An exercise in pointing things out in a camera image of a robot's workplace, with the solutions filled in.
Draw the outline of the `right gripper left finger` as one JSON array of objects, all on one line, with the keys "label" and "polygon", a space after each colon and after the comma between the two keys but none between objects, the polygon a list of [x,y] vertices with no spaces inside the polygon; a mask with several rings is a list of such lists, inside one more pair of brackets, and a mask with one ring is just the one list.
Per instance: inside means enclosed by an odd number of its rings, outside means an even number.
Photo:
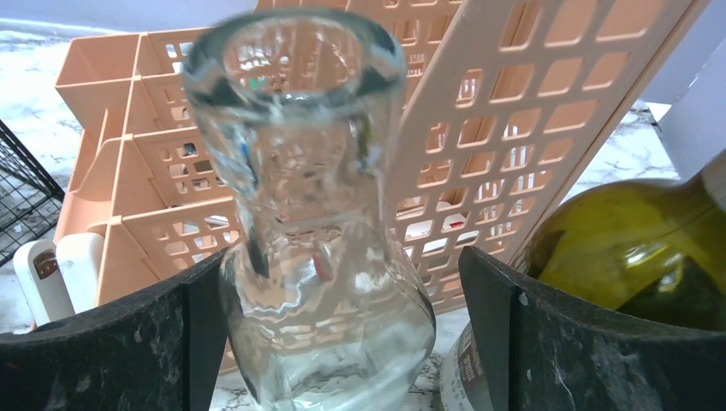
[{"label": "right gripper left finger", "polygon": [[26,334],[2,334],[2,409],[207,410],[227,338],[222,258]]}]

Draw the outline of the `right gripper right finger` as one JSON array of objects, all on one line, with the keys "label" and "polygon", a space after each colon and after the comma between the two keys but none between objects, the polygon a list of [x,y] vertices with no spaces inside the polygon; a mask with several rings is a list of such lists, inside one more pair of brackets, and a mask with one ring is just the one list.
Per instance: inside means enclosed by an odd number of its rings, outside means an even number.
[{"label": "right gripper right finger", "polygon": [[461,381],[490,410],[722,410],[725,335],[598,307],[464,247]]}]

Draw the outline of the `green wine bottle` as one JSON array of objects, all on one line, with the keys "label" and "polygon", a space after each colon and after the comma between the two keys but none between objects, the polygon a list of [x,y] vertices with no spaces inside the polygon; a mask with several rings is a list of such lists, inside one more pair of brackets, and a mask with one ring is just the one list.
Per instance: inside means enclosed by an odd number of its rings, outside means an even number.
[{"label": "green wine bottle", "polygon": [[[725,156],[684,182],[612,182],[574,196],[509,267],[617,313],[725,335]],[[469,328],[441,363],[439,410],[490,410],[475,408],[461,381]]]}]

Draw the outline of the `clear square glass bottle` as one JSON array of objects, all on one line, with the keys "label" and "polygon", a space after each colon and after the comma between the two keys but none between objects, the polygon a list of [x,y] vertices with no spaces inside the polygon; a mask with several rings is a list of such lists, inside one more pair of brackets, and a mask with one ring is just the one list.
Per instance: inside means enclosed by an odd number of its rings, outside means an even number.
[{"label": "clear square glass bottle", "polygon": [[406,74],[389,31],[322,7],[237,15],[187,56],[241,224],[220,300],[261,410],[398,410],[433,350],[429,296],[384,220]]}]

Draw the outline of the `white tape dispenser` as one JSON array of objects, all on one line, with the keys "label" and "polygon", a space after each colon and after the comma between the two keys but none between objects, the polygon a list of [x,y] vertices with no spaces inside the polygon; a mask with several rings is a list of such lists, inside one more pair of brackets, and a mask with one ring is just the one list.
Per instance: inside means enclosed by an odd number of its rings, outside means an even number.
[{"label": "white tape dispenser", "polygon": [[15,275],[36,326],[97,306],[103,248],[101,235],[79,233],[30,241],[15,252]]}]

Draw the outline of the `peach plastic file organizer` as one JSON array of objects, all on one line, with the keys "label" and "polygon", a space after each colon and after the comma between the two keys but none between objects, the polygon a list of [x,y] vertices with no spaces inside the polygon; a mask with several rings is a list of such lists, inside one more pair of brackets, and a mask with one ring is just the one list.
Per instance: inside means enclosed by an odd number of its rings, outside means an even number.
[{"label": "peach plastic file organizer", "polygon": [[[574,185],[702,1],[260,1],[346,11],[402,46],[406,97],[386,221],[438,313],[464,306],[466,246],[510,262]],[[56,89],[83,132],[56,241],[101,240],[93,306],[241,234],[183,94],[201,28],[74,39]]]}]

